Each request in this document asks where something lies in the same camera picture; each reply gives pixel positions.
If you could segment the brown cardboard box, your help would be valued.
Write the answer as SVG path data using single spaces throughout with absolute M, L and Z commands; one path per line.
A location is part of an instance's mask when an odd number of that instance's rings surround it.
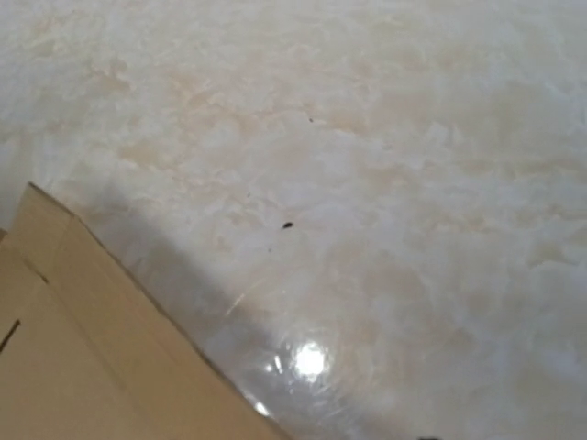
M 1 235 L 4 439 L 280 439 L 81 219 L 29 184 Z

